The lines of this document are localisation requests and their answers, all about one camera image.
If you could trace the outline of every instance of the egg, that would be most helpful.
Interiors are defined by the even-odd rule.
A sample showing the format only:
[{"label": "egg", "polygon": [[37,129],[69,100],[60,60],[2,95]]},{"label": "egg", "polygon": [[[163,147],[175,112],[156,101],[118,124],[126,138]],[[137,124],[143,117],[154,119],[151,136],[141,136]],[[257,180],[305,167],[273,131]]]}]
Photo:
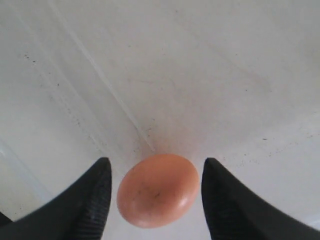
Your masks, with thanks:
[{"label": "egg", "polygon": [[199,191],[194,165],[182,156],[158,154],[135,165],[117,192],[120,214],[140,228],[157,228],[183,216]]}]

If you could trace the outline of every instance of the brown egg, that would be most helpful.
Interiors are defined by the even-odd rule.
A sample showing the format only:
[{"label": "brown egg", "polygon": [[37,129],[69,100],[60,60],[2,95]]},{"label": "brown egg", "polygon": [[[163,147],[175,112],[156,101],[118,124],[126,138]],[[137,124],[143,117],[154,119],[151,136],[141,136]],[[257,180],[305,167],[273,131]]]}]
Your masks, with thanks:
[{"label": "brown egg", "polygon": [[140,228],[167,225],[191,207],[199,190],[193,164],[174,154],[151,156],[123,178],[117,193],[119,212]]}]

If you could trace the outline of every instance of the white surface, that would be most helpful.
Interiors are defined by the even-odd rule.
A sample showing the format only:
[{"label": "white surface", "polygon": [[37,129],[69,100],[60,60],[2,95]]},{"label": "white surface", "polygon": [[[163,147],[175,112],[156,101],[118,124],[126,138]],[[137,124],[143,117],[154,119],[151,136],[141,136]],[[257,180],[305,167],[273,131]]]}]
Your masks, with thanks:
[{"label": "white surface", "polygon": [[[0,133],[53,194],[98,157],[113,192],[141,158],[216,157],[308,224],[320,215],[317,0],[0,0]],[[167,227],[105,239],[209,239],[198,197]]]}]

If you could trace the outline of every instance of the eggshell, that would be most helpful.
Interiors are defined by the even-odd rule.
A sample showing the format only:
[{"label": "eggshell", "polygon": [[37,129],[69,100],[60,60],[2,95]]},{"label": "eggshell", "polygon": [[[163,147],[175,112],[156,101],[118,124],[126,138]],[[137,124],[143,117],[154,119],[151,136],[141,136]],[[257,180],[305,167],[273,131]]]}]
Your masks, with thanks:
[{"label": "eggshell", "polygon": [[167,225],[192,206],[199,191],[196,168],[174,154],[151,156],[134,166],[117,193],[120,214],[140,228]]}]

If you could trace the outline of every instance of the dirty white floor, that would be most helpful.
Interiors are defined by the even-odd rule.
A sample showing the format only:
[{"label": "dirty white floor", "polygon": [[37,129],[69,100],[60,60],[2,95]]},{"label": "dirty white floor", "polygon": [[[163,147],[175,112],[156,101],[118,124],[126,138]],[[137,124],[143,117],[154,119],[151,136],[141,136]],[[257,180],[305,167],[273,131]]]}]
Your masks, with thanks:
[{"label": "dirty white floor", "polygon": [[[215,157],[319,227],[319,10],[318,0],[0,0],[0,138],[49,198],[101,156],[113,196],[153,153],[183,155],[199,174]],[[210,239],[200,195],[152,230],[127,224],[113,200],[104,238]]]}]

